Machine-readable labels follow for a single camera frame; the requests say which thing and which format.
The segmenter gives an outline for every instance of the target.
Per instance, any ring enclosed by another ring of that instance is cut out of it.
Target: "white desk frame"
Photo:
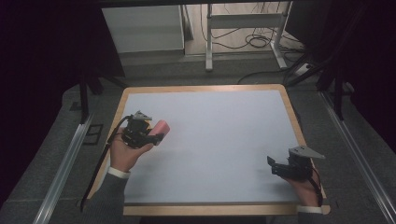
[[[276,56],[280,69],[287,68],[285,60],[279,51],[279,41],[288,19],[290,2],[281,13],[271,14],[240,14],[240,15],[212,15],[211,4],[207,5],[207,41],[206,41],[206,71],[213,70],[212,29],[259,28],[276,27],[276,36],[270,46]]]

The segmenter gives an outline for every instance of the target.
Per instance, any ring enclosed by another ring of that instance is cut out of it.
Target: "black device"
[[[141,148],[146,144],[152,143],[157,145],[165,136],[164,133],[156,133],[149,135],[151,129],[149,128],[148,120],[151,117],[137,111],[134,115],[127,116],[128,124],[122,133],[122,140],[131,148]]]
[[[276,163],[274,159],[267,156],[267,162],[272,167],[272,174],[279,175],[297,181],[308,180],[318,195],[318,204],[322,205],[320,180],[317,184],[313,178],[314,167],[311,158],[325,159],[325,157],[309,147],[294,147],[289,149],[289,164]]]

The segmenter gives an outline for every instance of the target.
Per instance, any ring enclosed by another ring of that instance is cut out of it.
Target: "gray carpet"
[[[130,86],[184,86],[235,84],[246,74],[259,71],[276,71],[275,59],[269,54],[218,57],[214,71],[205,72],[203,58],[169,62],[147,59],[146,63],[123,60],[126,77],[120,78]],[[281,73],[263,73],[247,77],[242,84],[281,83]],[[314,88],[316,77],[311,77],[296,87],[289,88],[289,95],[298,114],[306,143],[326,155],[326,160],[315,160],[332,211],[327,215],[329,223],[387,223],[371,191],[361,177],[346,144],[337,132],[327,110]],[[90,94],[90,102],[99,97],[99,104],[92,125],[103,125],[96,145],[83,145],[65,184],[61,198],[49,223],[78,223],[78,203],[92,177],[107,133],[116,112],[122,89],[101,79],[105,91],[100,96]],[[55,176],[64,153],[69,146],[80,119],[79,92],[74,87],[64,94],[63,107],[35,159],[21,178],[0,212],[0,223],[32,223],[47,190]],[[361,117],[355,107],[344,100],[346,124],[356,137],[367,161],[389,195],[396,196],[396,180],[392,171],[396,157],[380,136]],[[85,138],[93,143],[95,137]],[[138,223],[139,217],[126,217],[124,223]],[[267,223],[297,223],[295,216],[268,217]]]

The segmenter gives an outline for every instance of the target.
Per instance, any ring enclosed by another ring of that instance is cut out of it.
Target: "black tripod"
[[[346,28],[343,30],[341,37],[338,39],[334,50],[327,59],[289,82],[285,78],[283,83],[285,87],[291,87],[322,71],[323,73],[317,82],[317,89],[318,91],[326,91],[334,81],[334,111],[341,120],[344,119],[341,111],[344,79],[343,71],[340,66],[341,54],[343,53],[348,40],[352,36],[352,33],[355,31],[355,28],[359,24],[359,21],[366,11],[368,5],[369,1],[359,1],[357,7],[351,12]],[[312,51],[307,52],[295,64],[303,63],[308,57],[311,56],[311,54]],[[289,77],[293,73],[294,69],[290,70],[285,77]]]

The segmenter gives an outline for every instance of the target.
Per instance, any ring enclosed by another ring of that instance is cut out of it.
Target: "person's left hand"
[[[124,173],[128,173],[136,164],[137,159],[139,159],[143,153],[150,151],[154,145],[147,144],[137,149],[128,147],[121,138],[122,132],[123,128],[119,128],[113,142],[111,143],[110,166]]]

